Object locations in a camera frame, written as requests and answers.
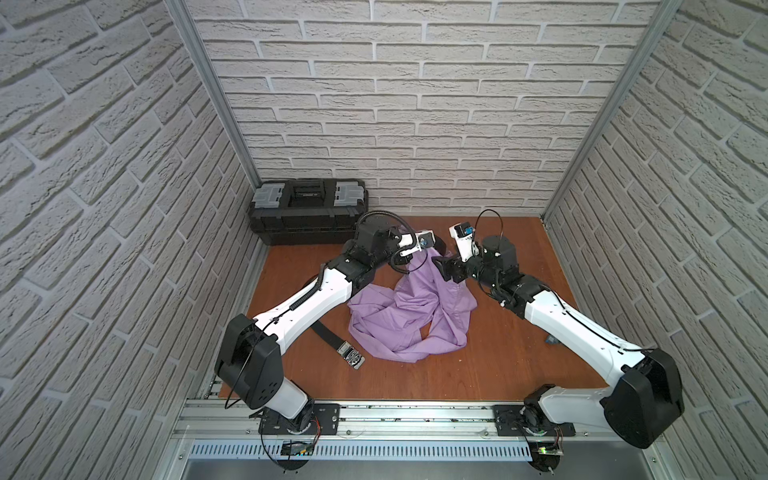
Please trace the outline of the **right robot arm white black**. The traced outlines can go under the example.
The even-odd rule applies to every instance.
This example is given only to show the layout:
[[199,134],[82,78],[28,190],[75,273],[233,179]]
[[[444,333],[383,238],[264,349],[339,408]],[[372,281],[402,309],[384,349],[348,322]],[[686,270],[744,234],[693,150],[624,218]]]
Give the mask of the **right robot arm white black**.
[[675,360],[659,348],[642,348],[595,323],[551,287],[519,269],[515,246],[503,235],[475,239],[468,223],[451,227],[458,252],[433,260],[446,281],[473,280],[501,307],[546,331],[584,360],[605,382],[597,389],[546,384],[524,401],[531,433],[565,424],[611,429],[646,449],[685,410]]

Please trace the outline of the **purple trousers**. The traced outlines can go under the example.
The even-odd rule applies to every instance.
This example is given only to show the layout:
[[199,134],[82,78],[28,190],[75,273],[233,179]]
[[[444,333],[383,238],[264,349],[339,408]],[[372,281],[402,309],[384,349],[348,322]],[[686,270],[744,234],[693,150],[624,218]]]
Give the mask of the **purple trousers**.
[[467,345],[477,301],[464,282],[442,278],[432,262],[438,255],[433,248],[416,253],[394,288],[371,284],[347,302],[349,333],[367,353],[415,363]]

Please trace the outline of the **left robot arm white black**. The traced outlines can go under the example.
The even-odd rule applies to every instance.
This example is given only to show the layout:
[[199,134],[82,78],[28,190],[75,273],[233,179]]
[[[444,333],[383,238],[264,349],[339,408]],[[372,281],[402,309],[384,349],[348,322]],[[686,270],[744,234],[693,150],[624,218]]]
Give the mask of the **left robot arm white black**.
[[225,329],[214,373],[252,410],[267,408],[302,433],[313,420],[314,400],[284,376],[282,355],[307,329],[370,284],[388,265],[399,271],[416,252],[435,245],[430,230],[416,231],[388,211],[360,217],[342,252],[322,264],[314,281],[254,318],[239,314]]

